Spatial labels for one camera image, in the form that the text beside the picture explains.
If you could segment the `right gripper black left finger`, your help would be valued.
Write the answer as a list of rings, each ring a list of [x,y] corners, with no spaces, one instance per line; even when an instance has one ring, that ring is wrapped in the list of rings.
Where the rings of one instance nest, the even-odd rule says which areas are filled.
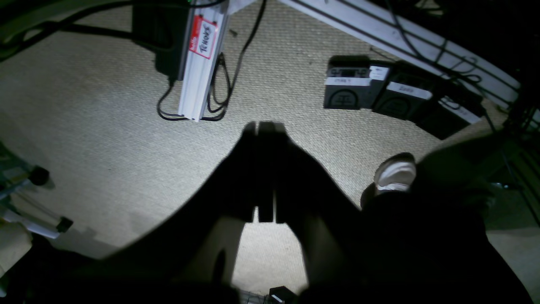
[[[245,223],[253,219],[257,124],[164,222],[106,258],[106,279],[134,285],[229,285]]]

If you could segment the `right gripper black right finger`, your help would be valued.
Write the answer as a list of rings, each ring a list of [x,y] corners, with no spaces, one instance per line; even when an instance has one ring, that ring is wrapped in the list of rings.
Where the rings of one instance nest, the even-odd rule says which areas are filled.
[[[273,185],[275,218],[299,241],[305,296],[379,296],[373,254],[363,231],[366,214],[325,167],[295,144],[282,123],[261,122],[258,143]]]

